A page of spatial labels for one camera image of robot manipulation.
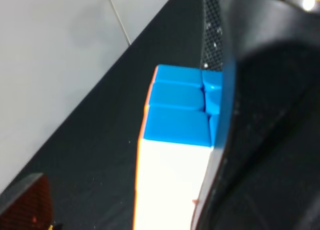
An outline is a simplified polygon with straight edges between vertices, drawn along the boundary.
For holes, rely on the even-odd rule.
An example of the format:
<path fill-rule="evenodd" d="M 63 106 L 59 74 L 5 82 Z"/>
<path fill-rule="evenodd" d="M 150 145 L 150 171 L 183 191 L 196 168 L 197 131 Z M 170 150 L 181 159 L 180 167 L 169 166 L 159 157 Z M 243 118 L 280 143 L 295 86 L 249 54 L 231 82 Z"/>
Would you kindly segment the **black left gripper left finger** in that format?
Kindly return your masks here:
<path fill-rule="evenodd" d="M 50 185 L 42 173 L 28 175 L 0 195 L 2 230 L 49 230 L 52 220 Z"/>

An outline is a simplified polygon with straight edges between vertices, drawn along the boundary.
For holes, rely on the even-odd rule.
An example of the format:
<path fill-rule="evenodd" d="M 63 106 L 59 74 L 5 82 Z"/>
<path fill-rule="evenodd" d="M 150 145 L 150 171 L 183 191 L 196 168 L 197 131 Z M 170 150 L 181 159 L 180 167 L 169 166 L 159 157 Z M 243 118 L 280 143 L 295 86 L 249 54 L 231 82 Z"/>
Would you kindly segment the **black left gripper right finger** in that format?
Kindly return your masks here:
<path fill-rule="evenodd" d="M 193 230 L 320 227 L 320 0 L 203 0 L 222 74 Z"/>

